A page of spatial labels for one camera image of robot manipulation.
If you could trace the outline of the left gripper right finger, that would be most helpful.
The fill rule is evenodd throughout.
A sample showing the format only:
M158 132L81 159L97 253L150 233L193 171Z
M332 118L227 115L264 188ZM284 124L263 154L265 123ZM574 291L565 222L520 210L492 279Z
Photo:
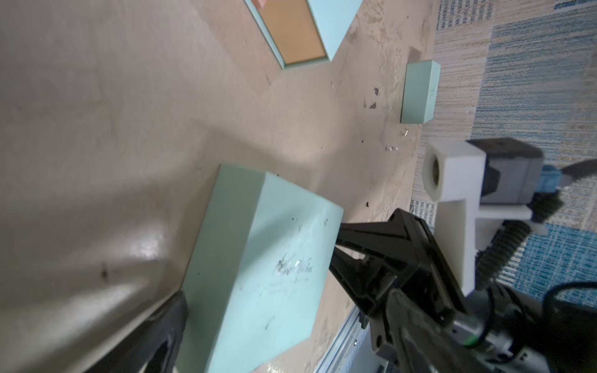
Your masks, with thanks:
M390 292L386 317L400 371L476 371L476 360L401 290Z

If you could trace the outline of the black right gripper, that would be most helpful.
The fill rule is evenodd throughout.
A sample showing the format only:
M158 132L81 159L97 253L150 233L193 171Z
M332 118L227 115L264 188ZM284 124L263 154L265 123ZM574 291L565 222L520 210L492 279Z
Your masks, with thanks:
M342 223L336 244L368 255L355 259L335 247L330 271L373 321L376 354L389 354L394 347L384 314L393 289L402 290L438 325L448 327L465 348L488 346L490 317L475 319L423 219L398 208L387 222Z

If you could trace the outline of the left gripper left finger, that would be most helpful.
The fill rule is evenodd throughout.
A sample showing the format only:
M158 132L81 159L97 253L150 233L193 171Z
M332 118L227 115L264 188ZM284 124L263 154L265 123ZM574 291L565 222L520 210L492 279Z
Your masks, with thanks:
M188 317L185 294L177 292L89 372L172 372Z

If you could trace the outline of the mint drawer jewelry box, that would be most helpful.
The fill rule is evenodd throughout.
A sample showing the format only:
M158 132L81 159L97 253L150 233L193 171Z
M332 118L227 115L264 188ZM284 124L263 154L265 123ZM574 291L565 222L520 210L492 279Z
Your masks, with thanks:
M435 113L441 65L433 60L407 65L401 124L426 124Z

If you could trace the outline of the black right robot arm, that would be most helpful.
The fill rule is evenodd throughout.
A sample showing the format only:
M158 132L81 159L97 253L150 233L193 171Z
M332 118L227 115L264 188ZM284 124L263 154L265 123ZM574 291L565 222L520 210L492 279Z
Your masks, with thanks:
M386 222L343 224L330 269L376 354L403 372L594 372L596 310L561 294L595 282L554 286L538 302L495 278L561 206L561 180L595 166L556 169L536 152L435 152L424 171L435 225L401 209Z

